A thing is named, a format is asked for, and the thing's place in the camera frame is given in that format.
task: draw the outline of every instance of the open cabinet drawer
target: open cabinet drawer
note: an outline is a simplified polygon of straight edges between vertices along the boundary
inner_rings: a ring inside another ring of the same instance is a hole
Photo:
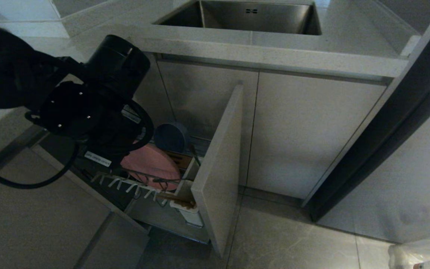
[[[192,161],[184,175],[193,179],[189,191],[199,210],[202,227],[186,223],[181,213],[168,203],[162,207],[149,198],[133,200],[126,214],[203,243],[210,240],[215,251],[222,255],[237,201],[242,108],[243,86],[237,85],[201,166]]]

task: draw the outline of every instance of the plastic bag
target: plastic bag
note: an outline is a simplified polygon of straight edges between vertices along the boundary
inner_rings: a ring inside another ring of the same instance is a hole
[[[412,269],[415,264],[430,261],[430,240],[389,247],[389,269]]]

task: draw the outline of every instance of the stainless steel sink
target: stainless steel sink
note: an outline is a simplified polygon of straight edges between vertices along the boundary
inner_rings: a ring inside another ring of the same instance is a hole
[[[195,1],[155,24],[321,35],[316,10],[312,5]]]

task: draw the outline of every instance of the blue bowl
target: blue bowl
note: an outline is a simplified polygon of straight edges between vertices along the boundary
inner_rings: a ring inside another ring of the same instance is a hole
[[[189,143],[187,128],[180,123],[161,124],[155,129],[154,142],[162,150],[184,153]]]

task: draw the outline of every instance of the pink plate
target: pink plate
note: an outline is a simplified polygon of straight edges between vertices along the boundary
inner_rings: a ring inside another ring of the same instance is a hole
[[[174,161],[161,149],[154,145],[147,144],[138,150],[130,152],[121,161],[122,167],[142,172],[144,174],[160,177],[162,179],[180,179],[180,172]],[[129,174],[145,184],[157,189],[172,191],[177,189],[177,184],[155,183],[153,177],[145,177],[135,172]]]

